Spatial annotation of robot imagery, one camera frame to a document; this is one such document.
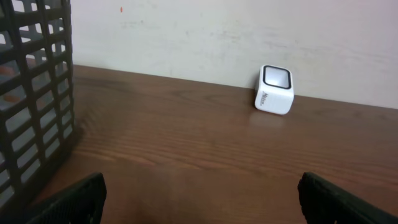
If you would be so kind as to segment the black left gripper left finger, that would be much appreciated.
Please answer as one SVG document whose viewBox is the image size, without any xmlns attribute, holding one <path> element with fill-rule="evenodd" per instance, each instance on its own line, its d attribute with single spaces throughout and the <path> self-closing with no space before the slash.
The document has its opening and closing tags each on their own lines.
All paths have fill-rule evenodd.
<svg viewBox="0 0 398 224">
<path fill-rule="evenodd" d="M 27 223 L 99 224 L 106 200 L 102 173 L 95 172 L 34 205 Z"/>
</svg>

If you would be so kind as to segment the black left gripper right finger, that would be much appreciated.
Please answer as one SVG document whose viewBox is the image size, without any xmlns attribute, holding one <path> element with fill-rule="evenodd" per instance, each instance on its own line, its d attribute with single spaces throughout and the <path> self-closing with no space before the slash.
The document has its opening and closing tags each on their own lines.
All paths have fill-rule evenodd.
<svg viewBox="0 0 398 224">
<path fill-rule="evenodd" d="M 298 183 L 298 197 L 308 224 L 397 224 L 397 217 L 312 172 Z"/>
</svg>

